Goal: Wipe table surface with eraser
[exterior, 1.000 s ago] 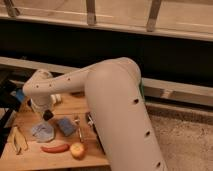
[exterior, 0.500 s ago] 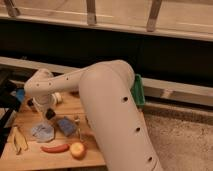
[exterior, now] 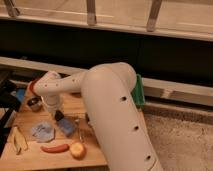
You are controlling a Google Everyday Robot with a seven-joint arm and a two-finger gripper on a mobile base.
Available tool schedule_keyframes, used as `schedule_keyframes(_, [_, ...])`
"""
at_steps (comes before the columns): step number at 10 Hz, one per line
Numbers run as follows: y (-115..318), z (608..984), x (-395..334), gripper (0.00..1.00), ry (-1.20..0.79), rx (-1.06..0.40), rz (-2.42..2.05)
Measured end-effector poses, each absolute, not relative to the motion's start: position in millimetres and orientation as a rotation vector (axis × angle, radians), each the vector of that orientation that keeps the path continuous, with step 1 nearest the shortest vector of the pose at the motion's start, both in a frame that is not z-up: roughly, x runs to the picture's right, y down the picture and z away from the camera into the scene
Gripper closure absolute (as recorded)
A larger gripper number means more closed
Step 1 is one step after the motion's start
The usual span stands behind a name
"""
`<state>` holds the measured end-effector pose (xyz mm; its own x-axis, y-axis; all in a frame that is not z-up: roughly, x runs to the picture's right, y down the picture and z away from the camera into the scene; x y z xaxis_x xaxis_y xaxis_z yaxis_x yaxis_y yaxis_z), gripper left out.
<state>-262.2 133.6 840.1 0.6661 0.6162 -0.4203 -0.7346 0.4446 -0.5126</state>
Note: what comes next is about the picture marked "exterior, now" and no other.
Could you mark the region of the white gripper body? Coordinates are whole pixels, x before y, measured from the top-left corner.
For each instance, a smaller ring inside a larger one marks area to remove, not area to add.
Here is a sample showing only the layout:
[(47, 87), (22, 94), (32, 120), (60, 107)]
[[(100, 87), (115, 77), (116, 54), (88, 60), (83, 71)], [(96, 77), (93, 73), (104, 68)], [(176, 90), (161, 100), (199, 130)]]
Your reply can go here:
[(62, 109), (62, 103), (61, 99), (59, 97), (50, 99), (50, 98), (44, 98), (43, 99), (43, 106), (44, 109), (50, 113), (52, 116), (55, 115), (57, 110)]

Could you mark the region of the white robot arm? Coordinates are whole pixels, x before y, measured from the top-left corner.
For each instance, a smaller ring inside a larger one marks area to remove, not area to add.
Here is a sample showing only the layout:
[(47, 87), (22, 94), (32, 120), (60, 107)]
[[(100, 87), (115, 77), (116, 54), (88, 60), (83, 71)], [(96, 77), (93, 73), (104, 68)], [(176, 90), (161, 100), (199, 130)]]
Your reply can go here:
[(60, 107), (62, 93), (80, 93), (110, 171), (163, 171), (131, 92), (136, 85), (131, 65), (100, 64), (62, 78), (47, 72), (31, 85), (46, 110)]

